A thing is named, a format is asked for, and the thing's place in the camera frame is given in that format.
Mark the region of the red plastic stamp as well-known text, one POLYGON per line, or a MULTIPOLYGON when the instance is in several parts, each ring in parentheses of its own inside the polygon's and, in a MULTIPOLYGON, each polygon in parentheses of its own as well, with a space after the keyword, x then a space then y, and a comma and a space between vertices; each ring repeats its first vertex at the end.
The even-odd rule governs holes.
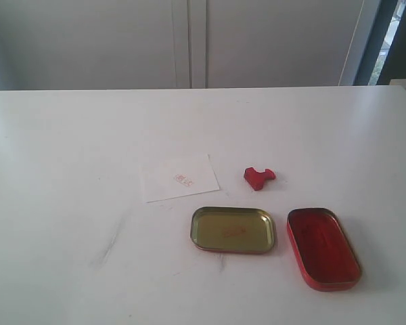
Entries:
POLYGON ((258 172, 254 167, 248 167, 244 171, 244 179, 254 191, 260 191, 265 186, 266 181, 276 179, 276 174, 271 169, 258 172))

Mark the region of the gold tin lid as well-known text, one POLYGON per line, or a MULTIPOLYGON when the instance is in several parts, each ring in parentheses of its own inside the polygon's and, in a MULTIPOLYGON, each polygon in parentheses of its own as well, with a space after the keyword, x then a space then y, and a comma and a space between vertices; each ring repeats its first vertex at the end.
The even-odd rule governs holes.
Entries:
POLYGON ((265 254, 277 246, 276 226, 266 211, 240 207, 201 207, 191 218, 190 238, 217 253, 265 254))

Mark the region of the red ink pad tin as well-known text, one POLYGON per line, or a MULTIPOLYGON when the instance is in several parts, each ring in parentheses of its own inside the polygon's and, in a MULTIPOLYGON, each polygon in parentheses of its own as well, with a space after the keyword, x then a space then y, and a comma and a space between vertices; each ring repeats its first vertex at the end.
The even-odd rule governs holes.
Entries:
POLYGON ((299 270, 310 288, 334 292, 359 282, 361 265, 331 210, 294 209, 288 213, 286 227, 299 270))

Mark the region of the white paper sheet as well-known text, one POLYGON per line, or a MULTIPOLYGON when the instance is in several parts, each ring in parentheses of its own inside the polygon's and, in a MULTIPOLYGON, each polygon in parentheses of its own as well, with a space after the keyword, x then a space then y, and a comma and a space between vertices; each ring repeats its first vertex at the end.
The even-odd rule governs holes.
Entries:
POLYGON ((144 202, 157 202, 220 189, 208 154, 147 160, 140 168, 144 202))

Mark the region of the grey cabinet doors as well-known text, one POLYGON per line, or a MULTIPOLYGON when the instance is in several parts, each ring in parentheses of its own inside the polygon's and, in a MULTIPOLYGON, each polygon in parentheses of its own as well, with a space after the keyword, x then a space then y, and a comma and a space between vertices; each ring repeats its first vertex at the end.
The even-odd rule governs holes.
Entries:
POLYGON ((0 89, 352 85, 378 1, 0 1, 0 89))

